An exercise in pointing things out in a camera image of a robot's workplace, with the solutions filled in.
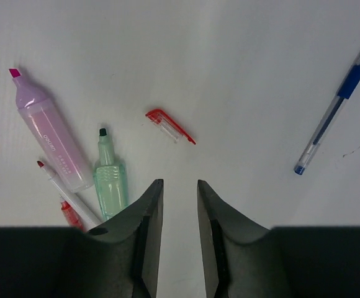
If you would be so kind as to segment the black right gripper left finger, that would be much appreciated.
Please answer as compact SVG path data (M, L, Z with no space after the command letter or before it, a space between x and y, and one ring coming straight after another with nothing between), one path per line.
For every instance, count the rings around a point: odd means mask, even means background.
M156 297L164 181L89 234L94 240L86 297Z

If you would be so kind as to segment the red clear pen cap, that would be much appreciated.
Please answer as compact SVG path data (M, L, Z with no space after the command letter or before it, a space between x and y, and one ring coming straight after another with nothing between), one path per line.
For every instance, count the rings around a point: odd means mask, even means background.
M174 143L185 138L189 143L196 144L196 141L164 110L152 109L145 114L145 117L169 136Z

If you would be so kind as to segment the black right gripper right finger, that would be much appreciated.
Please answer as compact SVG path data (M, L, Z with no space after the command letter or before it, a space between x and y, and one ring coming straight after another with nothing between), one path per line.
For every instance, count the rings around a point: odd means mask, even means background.
M207 297L288 297L281 254L269 230L197 183L200 245Z

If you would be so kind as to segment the blue grip gel pen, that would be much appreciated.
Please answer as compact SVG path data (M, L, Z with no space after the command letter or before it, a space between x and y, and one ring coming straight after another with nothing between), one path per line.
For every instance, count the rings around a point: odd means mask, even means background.
M329 131L343 104L348 100L360 82L360 51L341 82L331 104L323 115L307 146L295 164L294 173L303 175L317 153L326 133Z

